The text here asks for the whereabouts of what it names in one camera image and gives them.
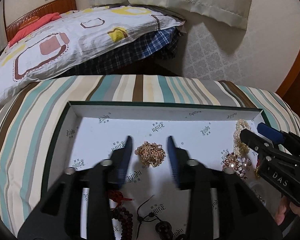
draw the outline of wooden headboard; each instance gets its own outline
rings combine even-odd
[[[31,17],[34,16],[42,17],[48,13],[55,13],[55,12],[61,14],[76,9],[77,7],[75,5],[75,0],[55,0],[53,2],[42,5],[37,9],[34,9],[33,11],[23,15],[18,20],[14,21],[8,27],[6,27],[8,42],[11,41],[11,39],[16,35],[21,24]]]

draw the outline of patterned wallpaper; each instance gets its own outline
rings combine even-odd
[[[300,49],[299,0],[252,0],[247,31],[178,11],[187,19],[175,59],[158,62],[178,75],[229,80],[276,91]]]

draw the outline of hand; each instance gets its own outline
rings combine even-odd
[[[279,225],[282,224],[284,220],[284,214],[287,210],[291,209],[293,213],[300,217],[300,207],[290,202],[285,196],[281,199],[279,208],[275,214],[275,222]]]

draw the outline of plaid fabric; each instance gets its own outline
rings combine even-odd
[[[107,75],[152,54],[158,59],[174,58],[179,36],[180,32],[176,27],[146,33],[132,43],[76,65],[58,77]]]

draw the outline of striped tablecloth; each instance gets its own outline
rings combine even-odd
[[[275,93],[231,82],[145,75],[34,82],[0,111],[0,218],[17,235],[41,194],[50,140],[68,101],[134,101],[264,109],[272,127],[300,136],[300,119]]]

